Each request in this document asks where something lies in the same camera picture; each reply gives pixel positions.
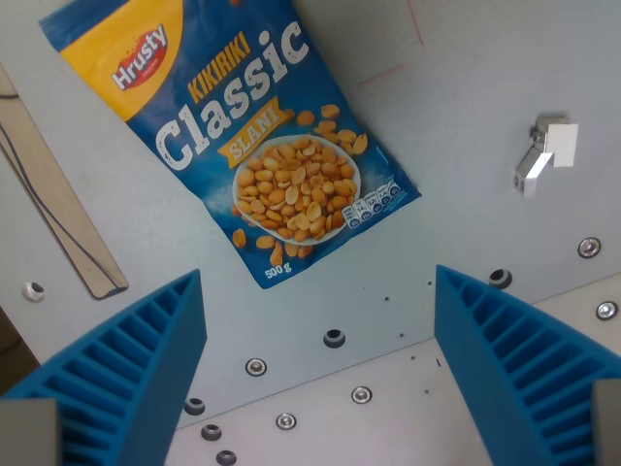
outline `white bowl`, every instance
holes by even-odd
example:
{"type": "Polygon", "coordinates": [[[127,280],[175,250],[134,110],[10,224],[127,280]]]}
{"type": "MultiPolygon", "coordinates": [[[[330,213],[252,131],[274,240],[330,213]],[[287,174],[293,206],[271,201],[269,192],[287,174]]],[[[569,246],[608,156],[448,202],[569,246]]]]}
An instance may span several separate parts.
{"type": "MultiPolygon", "coordinates": [[[[240,170],[243,170],[247,166],[248,161],[252,157],[260,156],[264,150],[270,148],[271,146],[278,146],[282,143],[292,144],[295,141],[299,140],[300,138],[309,138],[312,140],[317,140],[321,143],[322,146],[328,146],[334,149],[335,152],[337,153],[337,156],[345,157],[347,159],[347,163],[351,165],[354,169],[353,181],[356,183],[356,186],[358,186],[358,190],[356,191],[356,194],[354,195],[354,201],[357,200],[360,197],[360,187],[361,187],[360,186],[360,171],[358,170],[358,166],[356,165],[356,163],[353,161],[353,158],[347,155],[347,152],[345,152],[339,146],[337,146],[334,143],[331,143],[327,139],[323,139],[323,138],[320,138],[318,136],[314,136],[311,134],[299,134],[299,135],[292,135],[292,136],[281,136],[279,138],[270,139],[264,142],[261,146],[259,146],[259,148],[255,152],[253,152],[250,157],[248,157],[246,160],[240,163],[240,166],[238,167],[237,172],[235,172],[235,178],[233,179],[233,203],[237,205],[237,200],[238,200],[238,188],[239,187],[237,184],[237,177],[240,173],[240,170]]],[[[321,238],[318,241],[315,240],[314,238],[307,238],[302,243],[298,243],[293,238],[291,238],[290,240],[285,240],[277,233],[276,230],[268,230],[267,228],[263,228],[260,222],[256,221],[254,218],[252,218],[248,214],[244,214],[243,212],[240,212],[240,214],[242,214],[242,216],[247,221],[254,223],[256,226],[266,231],[269,235],[272,235],[275,238],[281,241],[284,241],[285,243],[290,243],[292,245],[302,245],[302,246],[318,245],[320,243],[323,243],[324,241],[328,241],[331,238],[334,238],[341,230],[343,230],[346,227],[346,223],[345,223],[341,228],[334,228],[330,233],[326,234],[323,238],[321,238]]]]}

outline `bowl of peanuts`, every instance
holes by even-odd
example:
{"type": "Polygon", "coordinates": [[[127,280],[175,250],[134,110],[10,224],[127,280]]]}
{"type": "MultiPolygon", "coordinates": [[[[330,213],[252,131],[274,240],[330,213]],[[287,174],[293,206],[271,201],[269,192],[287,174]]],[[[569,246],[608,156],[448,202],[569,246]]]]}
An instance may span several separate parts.
{"type": "Polygon", "coordinates": [[[318,245],[336,236],[345,226],[342,210],[359,196],[353,159],[311,134],[266,141],[233,180],[233,200],[243,218],[294,245],[318,245]]]}

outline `peanut bag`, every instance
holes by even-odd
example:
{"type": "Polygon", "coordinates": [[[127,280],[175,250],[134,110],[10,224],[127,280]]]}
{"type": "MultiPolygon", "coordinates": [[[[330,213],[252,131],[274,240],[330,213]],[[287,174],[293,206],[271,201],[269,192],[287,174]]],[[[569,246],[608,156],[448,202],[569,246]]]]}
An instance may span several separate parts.
{"type": "Polygon", "coordinates": [[[263,288],[420,196],[356,123],[289,0],[75,0],[41,27],[263,288]]]}

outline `metal surface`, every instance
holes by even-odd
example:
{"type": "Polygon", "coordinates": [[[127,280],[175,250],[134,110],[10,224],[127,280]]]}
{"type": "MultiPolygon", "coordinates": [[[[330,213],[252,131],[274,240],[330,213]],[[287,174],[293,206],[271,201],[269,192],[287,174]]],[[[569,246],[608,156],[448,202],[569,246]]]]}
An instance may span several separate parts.
{"type": "MultiPolygon", "coordinates": [[[[37,21],[63,3],[3,2],[0,61],[132,286],[94,302],[0,160],[0,217],[10,220],[0,222],[0,306],[40,360],[200,267],[211,337],[189,396],[209,403],[201,416],[183,413],[186,425],[432,337],[427,282],[437,263],[485,281],[506,268],[507,290],[529,302],[619,272],[621,203],[610,195],[621,173],[619,2],[411,0],[424,47],[405,0],[299,2],[353,109],[423,197],[269,290],[202,203],[49,45],[37,21]],[[533,118],[550,109],[580,122],[578,163],[546,173],[537,202],[525,203],[506,180],[533,118]],[[591,235],[605,251],[586,261],[575,250],[591,235]],[[37,306],[21,296],[33,278],[53,290],[37,306]],[[346,335],[340,349],[322,342],[333,328],[346,335]],[[255,355],[270,367],[251,379],[245,363],[255,355]]],[[[600,296],[583,314],[614,327],[619,319],[593,316],[605,299],[619,302],[600,296]]],[[[360,408],[348,397],[362,383],[375,394],[367,408],[379,404],[371,379],[348,385],[346,404],[360,408]]],[[[271,425],[288,409],[272,411],[271,425]]],[[[295,414],[293,434],[307,425],[295,414]]]]}
{"type": "Polygon", "coordinates": [[[268,365],[263,359],[253,358],[245,364],[245,371],[253,377],[261,377],[268,370],[268,365]]]}
{"type": "Polygon", "coordinates": [[[619,312],[619,306],[612,301],[606,301],[598,306],[595,314],[599,320],[611,320],[619,312]]]}
{"type": "Polygon", "coordinates": [[[359,405],[366,405],[373,398],[373,393],[366,386],[358,386],[351,392],[351,399],[359,405]]]}
{"type": "Polygon", "coordinates": [[[276,426],[280,430],[291,430],[298,423],[298,419],[289,413],[283,413],[276,418],[276,426]]]}
{"type": "Polygon", "coordinates": [[[292,388],[211,422],[225,431],[219,441],[205,442],[199,424],[183,427],[165,466],[217,466],[215,456],[222,449],[234,451],[240,465],[251,466],[491,466],[436,340],[292,388]],[[364,406],[352,403],[352,387],[368,381],[373,381],[373,401],[364,406]],[[284,412],[300,420],[295,429],[283,432],[274,427],[275,413],[284,412]]]}
{"type": "Polygon", "coordinates": [[[578,254],[585,259],[591,259],[602,250],[602,242],[597,238],[585,238],[578,245],[578,254]]]}

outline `metal bracket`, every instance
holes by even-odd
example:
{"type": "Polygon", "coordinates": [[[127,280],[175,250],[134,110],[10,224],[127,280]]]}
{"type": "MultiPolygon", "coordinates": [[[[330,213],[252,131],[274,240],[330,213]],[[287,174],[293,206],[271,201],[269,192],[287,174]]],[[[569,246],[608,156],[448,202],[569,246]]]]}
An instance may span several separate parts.
{"type": "Polygon", "coordinates": [[[513,186],[524,197],[535,196],[537,180],[548,163],[572,167],[578,125],[566,116],[540,116],[531,131],[533,145],[515,169],[513,186]]]}

